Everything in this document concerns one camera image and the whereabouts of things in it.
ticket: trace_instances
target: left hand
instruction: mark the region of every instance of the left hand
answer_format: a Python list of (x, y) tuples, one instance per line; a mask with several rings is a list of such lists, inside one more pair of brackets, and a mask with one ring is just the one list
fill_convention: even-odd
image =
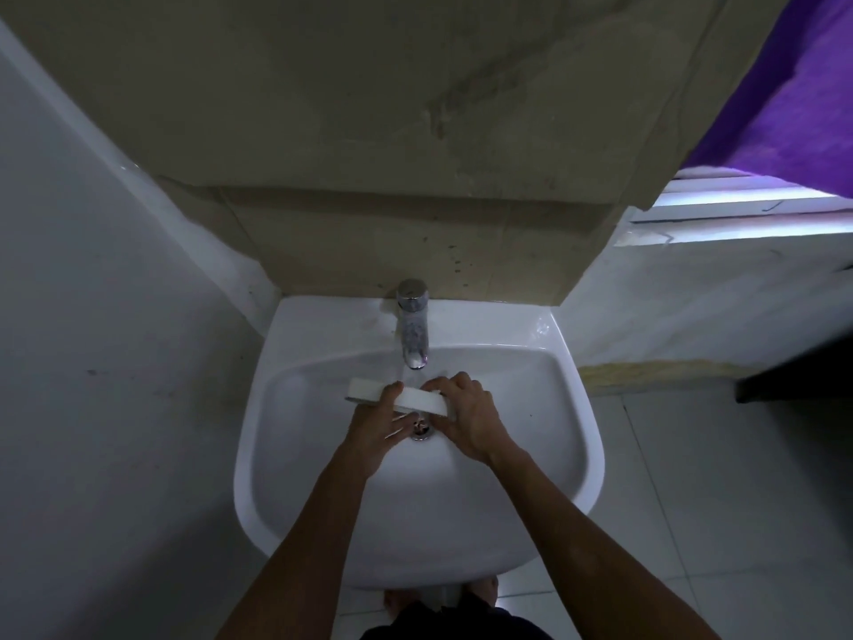
[(394, 400), (401, 392), (401, 381), (389, 384), (376, 406), (359, 404), (352, 414), (350, 429), (339, 451), (357, 464), (365, 479), (376, 473), (391, 447), (411, 435), (418, 421), (416, 413), (394, 420)]

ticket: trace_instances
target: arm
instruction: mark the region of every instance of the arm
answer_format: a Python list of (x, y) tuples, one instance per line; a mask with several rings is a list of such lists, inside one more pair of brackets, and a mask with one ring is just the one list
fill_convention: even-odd
[(331, 635), (364, 486), (417, 419), (392, 420), (402, 390), (403, 384), (391, 384), (376, 407), (356, 407), (347, 438), (217, 640), (326, 640)]
[(719, 640), (692, 608), (583, 514), (509, 437), (491, 394), (465, 373), (440, 377), (456, 421), (432, 418), (465, 455), (495, 473), (536, 544), (554, 587), (584, 640)]

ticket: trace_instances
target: foot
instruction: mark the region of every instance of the foot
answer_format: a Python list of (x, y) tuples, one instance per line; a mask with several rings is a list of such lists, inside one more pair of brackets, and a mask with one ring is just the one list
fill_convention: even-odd
[(413, 589), (404, 589), (402, 591), (385, 591), (385, 610), (391, 616), (391, 622), (397, 619), (397, 616), (403, 612), (403, 609), (414, 602), (421, 601), (421, 592)]
[(482, 580), (468, 582), (462, 585), (463, 593), (473, 593), (489, 606), (495, 606), (497, 602), (497, 576), (485, 577)]

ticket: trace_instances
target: purple towel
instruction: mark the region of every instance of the purple towel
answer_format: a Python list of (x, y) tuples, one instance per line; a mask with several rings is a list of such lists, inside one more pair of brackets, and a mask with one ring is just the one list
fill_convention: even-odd
[(853, 197), (853, 0), (791, 0), (685, 166)]

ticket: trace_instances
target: faucet handle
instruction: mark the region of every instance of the faucet handle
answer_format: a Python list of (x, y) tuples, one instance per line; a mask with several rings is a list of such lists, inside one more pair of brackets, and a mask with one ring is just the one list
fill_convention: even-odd
[(427, 307), (429, 290), (418, 278), (407, 278), (397, 286), (397, 305), (406, 312), (420, 312)]

